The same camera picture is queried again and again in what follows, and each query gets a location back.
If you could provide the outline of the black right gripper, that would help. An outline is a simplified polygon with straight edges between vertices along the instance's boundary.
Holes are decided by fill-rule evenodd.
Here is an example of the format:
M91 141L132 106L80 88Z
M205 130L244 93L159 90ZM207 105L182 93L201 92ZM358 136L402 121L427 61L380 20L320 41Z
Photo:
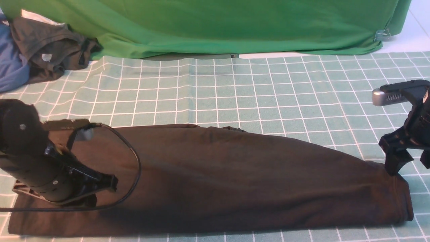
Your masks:
M429 81L411 80L386 84L379 89L383 92L400 92L412 104L402 127L385 134L379 141L385 153L386 172L390 176L397 175L407 163L414 160L408 149L422 150L420 161L426 169L430 169Z

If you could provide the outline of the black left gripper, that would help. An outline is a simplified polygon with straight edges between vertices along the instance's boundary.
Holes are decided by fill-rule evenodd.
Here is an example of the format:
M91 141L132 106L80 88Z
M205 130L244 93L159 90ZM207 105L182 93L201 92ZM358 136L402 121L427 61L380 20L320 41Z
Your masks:
M12 120L12 191L57 207L95 207L96 193L115 192L118 179L71 153L77 130L100 127L87 119Z

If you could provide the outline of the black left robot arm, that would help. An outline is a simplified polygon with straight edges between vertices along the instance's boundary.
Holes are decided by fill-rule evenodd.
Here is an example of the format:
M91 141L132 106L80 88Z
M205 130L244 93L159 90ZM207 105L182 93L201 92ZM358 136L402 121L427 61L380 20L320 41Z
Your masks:
M1 169L14 177L14 191L60 208L94 208L96 193L116 192L118 179L81 163L75 140L90 140L97 124L86 119L41 122L33 105L1 100Z

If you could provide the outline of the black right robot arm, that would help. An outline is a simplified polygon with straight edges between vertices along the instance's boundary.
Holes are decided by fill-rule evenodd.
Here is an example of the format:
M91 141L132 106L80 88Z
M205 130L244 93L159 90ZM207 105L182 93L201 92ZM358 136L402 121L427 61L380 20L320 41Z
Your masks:
M378 143L385 153L385 170L391 176L397 175L405 164L413 161L408 149L422 150L420 161L426 169L430 166L429 81L386 84L372 92L375 106L404 102L410 102L412 109L403 126L382 136Z

